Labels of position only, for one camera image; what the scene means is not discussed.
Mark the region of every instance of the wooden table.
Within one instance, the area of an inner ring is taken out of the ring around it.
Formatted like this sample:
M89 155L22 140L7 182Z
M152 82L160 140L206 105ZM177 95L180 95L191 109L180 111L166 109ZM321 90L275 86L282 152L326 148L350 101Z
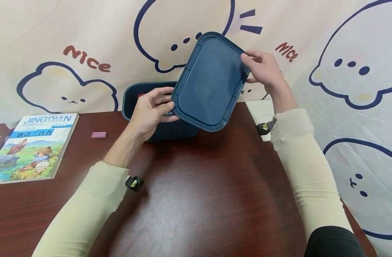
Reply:
M30 256L88 168L128 122L120 113L82 114L56 178L0 185L0 257ZM93 140L91 133L107 131ZM145 180L101 230L90 256L301 257L304 229L287 176L259 138L244 103L219 132L146 143L130 174ZM368 256L374 249L350 216Z

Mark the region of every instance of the beige long sleeve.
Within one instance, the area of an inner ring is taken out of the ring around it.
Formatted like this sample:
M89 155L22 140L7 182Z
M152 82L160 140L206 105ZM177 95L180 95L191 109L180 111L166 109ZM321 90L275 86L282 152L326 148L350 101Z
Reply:
M60 210L41 238L33 257L87 256L104 222L125 193L128 169L98 162Z
M292 109L275 118L271 142L289 178L307 240L314 230L324 226L353 232L306 110Z

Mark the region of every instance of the pink eraser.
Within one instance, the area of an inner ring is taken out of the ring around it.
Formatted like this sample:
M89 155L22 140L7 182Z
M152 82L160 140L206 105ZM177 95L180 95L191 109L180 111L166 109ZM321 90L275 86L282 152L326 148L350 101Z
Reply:
M106 138L107 132L93 132L92 138Z

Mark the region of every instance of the black clip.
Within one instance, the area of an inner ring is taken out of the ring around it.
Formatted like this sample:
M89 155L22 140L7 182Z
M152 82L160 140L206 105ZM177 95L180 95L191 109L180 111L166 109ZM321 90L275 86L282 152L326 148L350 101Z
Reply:
M143 184L144 180L139 177L129 177L125 183L126 187L134 192L138 192Z
M269 121L267 123L260 123L260 124L256 125L256 130L260 136L267 135L268 133L271 132L275 123L276 123L276 119L273 119L272 121Z

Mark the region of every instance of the book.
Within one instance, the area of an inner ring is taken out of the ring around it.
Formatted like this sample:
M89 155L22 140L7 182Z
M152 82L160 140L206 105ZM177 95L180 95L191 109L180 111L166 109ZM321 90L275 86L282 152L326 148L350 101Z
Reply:
M78 118L24 116L0 149L0 184L54 178Z

